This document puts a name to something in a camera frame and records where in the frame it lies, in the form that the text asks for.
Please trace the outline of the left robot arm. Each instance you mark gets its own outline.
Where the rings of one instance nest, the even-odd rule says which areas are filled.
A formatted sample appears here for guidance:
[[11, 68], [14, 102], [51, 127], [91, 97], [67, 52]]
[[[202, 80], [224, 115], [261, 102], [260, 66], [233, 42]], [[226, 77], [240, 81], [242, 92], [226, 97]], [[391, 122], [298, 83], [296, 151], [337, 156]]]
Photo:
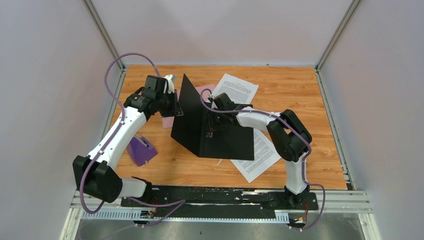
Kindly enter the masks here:
[[87, 156], [78, 155], [73, 163], [77, 190], [112, 203], [119, 197], [133, 197], [140, 206], [153, 201], [151, 183], [141, 178], [120, 178], [115, 168], [136, 132], [155, 113], [162, 117], [182, 115], [174, 84], [176, 76], [148, 75], [144, 87], [127, 97], [121, 114], [101, 142]]

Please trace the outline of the red folder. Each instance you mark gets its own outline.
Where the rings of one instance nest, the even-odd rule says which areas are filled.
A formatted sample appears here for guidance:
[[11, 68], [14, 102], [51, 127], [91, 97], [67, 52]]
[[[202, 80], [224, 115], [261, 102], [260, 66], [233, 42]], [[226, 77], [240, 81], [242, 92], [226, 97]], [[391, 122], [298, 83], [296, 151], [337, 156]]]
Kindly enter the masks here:
[[183, 112], [173, 120], [171, 137], [200, 158], [252, 161], [254, 130], [251, 127], [226, 126], [223, 130], [209, 130], [209, 107], [203, 103], [189, 78], [184, 75], [178, 98]]

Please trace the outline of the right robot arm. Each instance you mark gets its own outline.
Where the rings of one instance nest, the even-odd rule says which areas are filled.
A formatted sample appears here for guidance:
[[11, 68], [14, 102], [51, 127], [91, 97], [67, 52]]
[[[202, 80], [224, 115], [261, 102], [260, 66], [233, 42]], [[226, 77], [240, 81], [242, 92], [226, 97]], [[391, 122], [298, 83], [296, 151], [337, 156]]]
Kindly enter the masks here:
[[252, 128], [269, 134], [278, 155], [285, 161], [286, 204], [298, 209], [306, 201], [310, 187], [306, 180], [305, 160], [311, 153], [312, 136], [290, 109], [283, 112], [267, 112], [230, 100], [227, 94], [208, 98], [202, 105], [209, 111], [213, 127], [232, 125]]

